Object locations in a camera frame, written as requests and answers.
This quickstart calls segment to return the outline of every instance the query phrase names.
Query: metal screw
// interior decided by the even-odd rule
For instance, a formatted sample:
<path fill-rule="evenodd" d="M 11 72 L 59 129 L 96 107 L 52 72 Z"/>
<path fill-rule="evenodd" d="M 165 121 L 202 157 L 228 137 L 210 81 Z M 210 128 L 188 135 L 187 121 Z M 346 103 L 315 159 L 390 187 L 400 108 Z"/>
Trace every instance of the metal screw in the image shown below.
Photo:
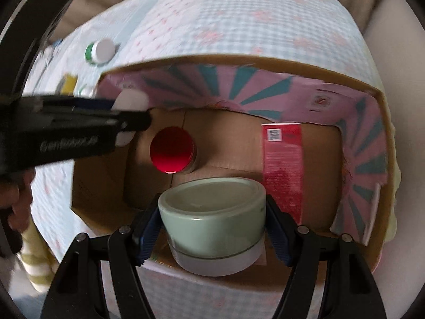
<path fill-rule="evenodd" d="M 75 240 L 77 242 L 81 242 L 84 241 L 86 239 L 87 235 L 85 233 L 79 233 L 76 237 Z"/>
<path fill-rule="evenodd" d="M 305 225 L 300 225 L 297 230 L 300 234 L 303 234 L 303 235 L 308 234 L 310 231 L 310 229 L 307 228 Z"/>
<path fill-rule="evenodd" d="M 120 229 L 118 229 L 118 231 L 121 234 L 127 234 L 131 231 L 131 228 L 128 225 L 123 225 L 122 227 L 120 227 Z"/>
<path fill-rule="evenodd" d="M 343 234 L 341 236 L 341 238 L 343 239 L 344 242 L 351 242 L 351 241 L 353 241 L 353 238 L 349 234 Z"/>

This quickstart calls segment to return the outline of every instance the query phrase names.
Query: open box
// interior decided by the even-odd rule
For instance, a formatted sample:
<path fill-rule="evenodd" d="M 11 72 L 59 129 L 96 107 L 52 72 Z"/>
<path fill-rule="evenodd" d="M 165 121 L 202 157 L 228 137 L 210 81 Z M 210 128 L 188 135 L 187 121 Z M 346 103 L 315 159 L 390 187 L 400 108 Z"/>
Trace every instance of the open box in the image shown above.
<path fill-rule="evenodd" d="M 377 216 L 367 246 L 359 245 L 371 269 L 379 261 L 394 200 L 394 139 L 390 128 L 384 95 L 356 79 L 322 68 L 297 62 L 253 56 L 190 56 L 163 59 L 118 68 L 136 71 L 175 63 L 213 65 L 249 65 L 277 73 L 290 73 L 339 84 L 367 92 L 378 102 L 387 143 L 388 182 L 380 192 Z M 77 160 L 74 167 L 72 208 L 94 231 L 111 233 L 128 224 L 136 209 L 145 208 L 154 197 L 171 186 L 190 180 L 238 176 L 262 180 L 263 118 L 223 110 L 152 109 L 152 125 L 136 135 L 132 143 L 109 155 Z M 200 154 L 200 165 L 194 172 L 169 175 L 159 172 L 149 157 L 154 135 L 164 127 L 180 126 L 194 138 Z M 341 198 L 343 162 L 341 134 L 336 127 L 302 124 L 304 183 L 303 224 L 316 232 L 331 235 L 331 226 Z M 166 236 L 160 235 L 152 258 L 171 268 L 179 268 L 171 256 Z M 281 289 L 290 270 L 280 263 L 266 240 L 267 265 L 252 265 L 231 276 L 214 279 L 231 287 L 271 290 Z M 326 266 L 321 265 L 318 280 L 323 281 Z"/>

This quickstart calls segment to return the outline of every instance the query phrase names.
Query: red box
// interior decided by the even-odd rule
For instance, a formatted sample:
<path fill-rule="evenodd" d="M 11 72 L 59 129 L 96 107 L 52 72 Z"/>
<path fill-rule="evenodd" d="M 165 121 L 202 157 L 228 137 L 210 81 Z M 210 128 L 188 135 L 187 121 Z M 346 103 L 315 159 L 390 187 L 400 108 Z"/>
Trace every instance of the red box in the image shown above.
<path fill-rule="evenodd" d="M 301 224 L 303 212 L 301 124 L 263 124 L 263 184 L 283 212 Z"/>

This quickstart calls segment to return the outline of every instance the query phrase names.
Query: barcode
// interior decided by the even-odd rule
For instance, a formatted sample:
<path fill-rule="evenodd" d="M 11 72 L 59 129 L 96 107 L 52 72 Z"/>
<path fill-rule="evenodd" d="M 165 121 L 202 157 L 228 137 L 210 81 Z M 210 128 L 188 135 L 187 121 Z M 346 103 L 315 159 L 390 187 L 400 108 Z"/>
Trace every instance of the barcode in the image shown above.
<path fill-rule="evenodd" d="M 268 141 L 282 141 L 282 130 L 280 128 L 270 128 L 267 130 Z"/>

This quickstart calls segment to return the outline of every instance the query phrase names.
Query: red lid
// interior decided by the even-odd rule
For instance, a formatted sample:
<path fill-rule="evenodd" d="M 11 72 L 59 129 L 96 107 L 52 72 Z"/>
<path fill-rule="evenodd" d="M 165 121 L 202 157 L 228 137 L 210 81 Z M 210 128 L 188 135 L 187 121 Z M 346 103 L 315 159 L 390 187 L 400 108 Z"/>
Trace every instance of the red lid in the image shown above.
<path fill-rule="evenodd" d="M 166 127 L 150 143 L 150 159 L 163 173 L 174 174 L 189 165 L 195 147 L 192 137 L 183 128 Z"/>

